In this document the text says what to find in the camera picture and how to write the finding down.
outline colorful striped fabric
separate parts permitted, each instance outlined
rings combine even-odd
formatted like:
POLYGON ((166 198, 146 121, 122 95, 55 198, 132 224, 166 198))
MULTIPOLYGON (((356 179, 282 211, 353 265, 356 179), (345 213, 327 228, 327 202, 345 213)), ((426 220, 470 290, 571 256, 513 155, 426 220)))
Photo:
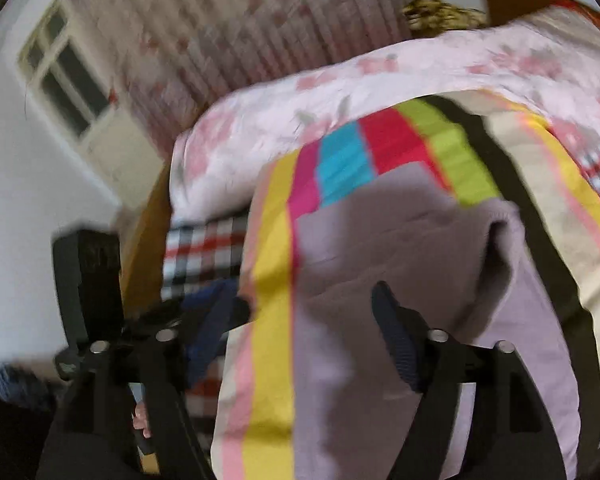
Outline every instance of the colorful striped fabric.
POLYGON ((483 91, 387 108, 267 167, 252 203, 241 285, 256 321, 232 333, 212 447, 219 478, 294 478, 294 225, 410 162, 459 203, 515 202, 526 245, 562 325, 578 382, 578 468, 600 444, 600 197, 546 129, 483 91))

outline door glass pane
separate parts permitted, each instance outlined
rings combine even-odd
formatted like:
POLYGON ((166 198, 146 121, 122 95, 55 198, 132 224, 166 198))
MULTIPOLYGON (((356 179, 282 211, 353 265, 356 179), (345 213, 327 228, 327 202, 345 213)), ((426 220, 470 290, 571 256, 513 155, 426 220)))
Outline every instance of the door glass pane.
POLYGON ((60 112, 62 118, 67 125, 72 129, 75 136, 80 138, 84 131, 89 127, 89 123, 82 116, 78 108, 69 99, 69 96, 64 92, 56 77, 48 72, 42 79, 42 90, 54 104, 54 107, 60 112))
POLYGON ((46 33, 49 36, 49 42, 52 43, 58 37, 66 25, 66 20, 59 10, 53 13, 51 19, 46 24, 46 33))
POLYGON ((33 70, 38 68, 40 61, 45 57, 45 53, 42 51, 38 40, 34 41, 29 51, 27 52, 27 62, 33 70))
POLYGON ((100 87, 91 77, 88 70, 84 67, 71 43, 67 43, 60 55, 58 64, 62 67, 64 74, 69 78, 74 88, 80 93, 84 102, 92 111, 93 115, 98 117, 109 105, 107 98, 100 90, 100 87))

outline floral curtain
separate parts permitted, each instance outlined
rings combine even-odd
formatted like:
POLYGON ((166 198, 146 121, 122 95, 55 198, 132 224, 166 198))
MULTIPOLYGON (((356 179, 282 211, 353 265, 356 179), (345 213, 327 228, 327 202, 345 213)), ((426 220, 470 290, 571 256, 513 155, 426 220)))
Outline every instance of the floral curtain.
POLYGON ((245 86, 410 37, 409 0, 71 0, 161 153, 245 86))

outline green stripe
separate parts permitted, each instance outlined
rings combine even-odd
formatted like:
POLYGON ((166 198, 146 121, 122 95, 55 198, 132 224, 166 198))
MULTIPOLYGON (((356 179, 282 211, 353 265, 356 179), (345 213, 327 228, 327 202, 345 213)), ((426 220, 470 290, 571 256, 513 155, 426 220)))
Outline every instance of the green stripe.
POLYGON ((464 130, 469 145, 486 164, 502 196, 516 203, 520 210, 526 245, 562 325, 578 382, 578 472, 584 472, 600 444, 600 366, 591 314, 580 304, 576 281, 547 233, 515 164, 487 133, 482 116, 469 114, 455 102, 440 96, 428 96, 421 101, 435 107, 448 121, 464 130))
POLYGON ((435 108, 414 99, 394 106, 410 122, 440 167, 462 205, 499 196, 487 167, 472 150, 462 127, 450 123, 435 108))

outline lavender cloth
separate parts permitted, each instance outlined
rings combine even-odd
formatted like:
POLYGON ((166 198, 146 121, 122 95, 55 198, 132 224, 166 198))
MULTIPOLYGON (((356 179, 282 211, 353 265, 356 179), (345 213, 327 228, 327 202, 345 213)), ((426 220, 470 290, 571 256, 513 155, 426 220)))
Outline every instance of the lavender cloth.
MULTIPOLYGON (((385 480, 402 446, 420 397, 398 378, 373 319, 378 280, 461 342, 516 345, 574 478, 576 381, 513 204, 461 208, 421 165, 407 164, 302 216, 297 228, 296 478, 385 480)), ((474 392, 462 389, 442 478, 459 471, 474 392)))

